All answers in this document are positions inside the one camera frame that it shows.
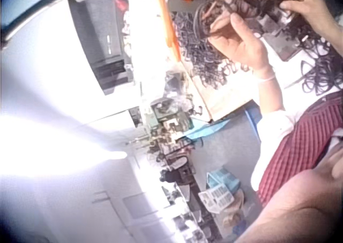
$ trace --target plaid shirt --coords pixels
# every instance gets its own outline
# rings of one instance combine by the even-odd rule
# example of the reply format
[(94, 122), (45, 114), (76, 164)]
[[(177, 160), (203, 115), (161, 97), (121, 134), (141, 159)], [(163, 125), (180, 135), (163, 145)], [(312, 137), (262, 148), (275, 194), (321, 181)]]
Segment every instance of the plaid shirt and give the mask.
[(259, 184), (263, 206), (291, 177), (314, 168), (323, 157), (332, 133), (343, 127), (342, 98), (343, 91), (339, 91), (318, 100), (283, 138)]

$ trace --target hand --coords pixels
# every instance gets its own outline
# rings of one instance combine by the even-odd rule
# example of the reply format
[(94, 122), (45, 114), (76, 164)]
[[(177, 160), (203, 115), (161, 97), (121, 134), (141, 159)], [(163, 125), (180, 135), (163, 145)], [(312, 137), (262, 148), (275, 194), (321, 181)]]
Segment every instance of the hand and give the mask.
[[(245, 21), (238, 14), (233, 13), (228, 16), (225, 23), (226, 26), (231, 27), (227, 28), (231, 33), (228, 36), (209, 37), (209, 42), (234, 62), (248, 65), (255, 72), (269, 71), (267, 49), (262, 41), (253, 35)], [(223, 28), (223, 23), (218, 23), (218, 27)], [(211, 27), (211, 31), (214, 32), (218, 29), (220, 28)]]
[(323, 36), (330, 35), (336, 23), (323, 0), (284, 0), (280, 7), (304, 16), (313, 30)]

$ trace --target factory workstation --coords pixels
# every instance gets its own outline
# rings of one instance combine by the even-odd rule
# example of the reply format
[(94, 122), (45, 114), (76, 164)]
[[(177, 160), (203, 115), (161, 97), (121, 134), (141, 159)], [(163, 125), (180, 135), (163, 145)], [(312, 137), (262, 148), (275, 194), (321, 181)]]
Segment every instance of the factory workstation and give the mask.
[(1, 0), (0, 242), (343, 242), (343, 0)]

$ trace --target blue container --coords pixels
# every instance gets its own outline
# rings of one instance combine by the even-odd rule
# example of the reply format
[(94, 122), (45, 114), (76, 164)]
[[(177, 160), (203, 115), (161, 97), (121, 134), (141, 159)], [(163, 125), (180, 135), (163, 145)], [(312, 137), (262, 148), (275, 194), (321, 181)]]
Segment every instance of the blue container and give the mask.
[(240, 188), (240, 180), (233, 176), (225, 168), (207, 173), (207, 184), (210, 188), (217, 186), (218, 184), (225, 184), (232, 194), (235, 194)]

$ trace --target floor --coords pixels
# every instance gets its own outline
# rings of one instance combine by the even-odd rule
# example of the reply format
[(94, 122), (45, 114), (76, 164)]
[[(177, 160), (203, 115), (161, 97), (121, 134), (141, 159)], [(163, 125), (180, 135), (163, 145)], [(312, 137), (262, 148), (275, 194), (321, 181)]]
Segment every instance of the floor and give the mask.
[[(259, 157), (260, 143), (244, 111), (238, 112), (218, 132), (204, 137), (203, 143), (202, 147), (201, 141), (197, 141), (196, 149), (191, 153), (196, 170), (194, 177), (200, 190), (205, 190), (206, 173), (223, 166), (241, 181), (245, 204), (249, 209), (246, 220), (248, 225), (251, 224), (262, 209), (255, 191), (250, 186), (251, 174)], [(225, 231), (222, 234), (223, 242), (232, 242), (236, 238)]]

